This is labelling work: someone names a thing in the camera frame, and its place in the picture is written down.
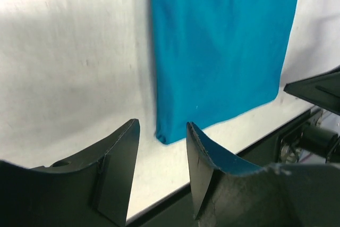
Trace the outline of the teal blue t shirt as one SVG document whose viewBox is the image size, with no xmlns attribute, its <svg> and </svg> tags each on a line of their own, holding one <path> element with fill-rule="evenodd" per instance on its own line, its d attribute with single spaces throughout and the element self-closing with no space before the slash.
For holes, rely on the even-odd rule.
<svg viewBox="0 0 340 227">
<path fill-rule="evenodd" d="M 274 100 L 297 0 L 151 0 L 156 137 L 168 145 Z"/>
</svg>

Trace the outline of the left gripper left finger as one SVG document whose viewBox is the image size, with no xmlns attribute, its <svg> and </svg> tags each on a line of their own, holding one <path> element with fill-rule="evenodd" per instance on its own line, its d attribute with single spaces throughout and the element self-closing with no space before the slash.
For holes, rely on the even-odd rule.
<svg viewBox="0 0 340 227">
<path fill-rule="evenodd" d="M 1 161 L 1 226 L 125 226 L 139 137 L 131 119 L 49 167 Z"/>
</svg>

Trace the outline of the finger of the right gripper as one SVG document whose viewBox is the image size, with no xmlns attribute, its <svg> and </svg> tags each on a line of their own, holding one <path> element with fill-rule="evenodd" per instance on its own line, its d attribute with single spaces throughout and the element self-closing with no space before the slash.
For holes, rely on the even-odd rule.
<svg viewBox="0 0 340 227">
<path fill-rule="evenodd" d="M 339 115 L 339 70 L 288 83 L 284 91 Z"/>
</svg>

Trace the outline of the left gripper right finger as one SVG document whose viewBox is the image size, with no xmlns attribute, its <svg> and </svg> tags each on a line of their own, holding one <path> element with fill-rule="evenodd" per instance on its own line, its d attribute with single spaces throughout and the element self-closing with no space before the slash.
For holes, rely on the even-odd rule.
<svg viewBox="0 0 340 227">
<path fill-rule="evenodd" d="M 339 226 L 339 165 L 250 163 L 186 125 L 200 226 Z"/>
</svg>

